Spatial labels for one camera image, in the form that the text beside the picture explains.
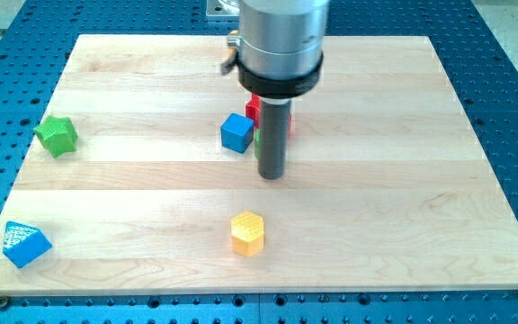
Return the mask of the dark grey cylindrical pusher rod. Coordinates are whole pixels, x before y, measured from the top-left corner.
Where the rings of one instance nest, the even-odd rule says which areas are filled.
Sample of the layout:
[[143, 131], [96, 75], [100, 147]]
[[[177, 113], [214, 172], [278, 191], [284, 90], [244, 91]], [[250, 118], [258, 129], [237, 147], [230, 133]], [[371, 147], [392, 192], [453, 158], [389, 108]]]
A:
[[262, 98], [260, 106], [258, 172], [275, 180], [284, 173], [291, 100]]

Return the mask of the black ring collar mount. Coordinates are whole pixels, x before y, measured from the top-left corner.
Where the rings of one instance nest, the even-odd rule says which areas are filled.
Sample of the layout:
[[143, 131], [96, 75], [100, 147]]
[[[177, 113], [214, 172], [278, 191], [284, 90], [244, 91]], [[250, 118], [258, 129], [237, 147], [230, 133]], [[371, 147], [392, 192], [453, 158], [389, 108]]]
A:
[[309, 92], [319, 80], [323, 62], [322, 51], [239, 51], [235, 60], [240, 85], [270, 99], [291, 99]]

